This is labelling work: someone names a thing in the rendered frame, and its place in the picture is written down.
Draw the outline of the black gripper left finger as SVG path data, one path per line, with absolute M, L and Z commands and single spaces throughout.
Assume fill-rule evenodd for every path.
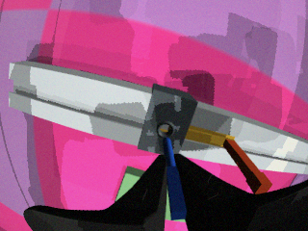
M 103 211 L 32 205 L 23 212 L 32 231 L 165 231 L 167 159 L 158 155 L 126 195 Z

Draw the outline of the grey slotted aluminum rail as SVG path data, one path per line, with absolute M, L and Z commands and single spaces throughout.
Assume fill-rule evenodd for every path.
M 73 130 L 161 155 L 162 139 L 170 138 L 173 154 L 236 166 L 226 147 L 185 139 L 196 126 L 234 136 L 258 169 L 308 174 L 308 140 L 185 91 L 32 61 L 9 63 L 9 80 L 14 81 L 9 107 Z

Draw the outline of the blue pin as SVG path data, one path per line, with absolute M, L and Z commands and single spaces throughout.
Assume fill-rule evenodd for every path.
M 167 159 L 167 190 L 169 197 L 169 212 L 170 219 L 185 219 L 188 214 L 186 209 L 184 192 L 181 188 L 181 178 L 174 163 L 174 154 L 172 149 L 172 142 L 170 138 L 162 139 L 163 151 L 165 151 Z

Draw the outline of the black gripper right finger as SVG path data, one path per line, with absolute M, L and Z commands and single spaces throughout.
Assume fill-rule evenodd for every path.
M 259 231 L 308 207 L 308 180 L 273 192 L 251 193 L 174 154 L 184 192 L 188 231 Z

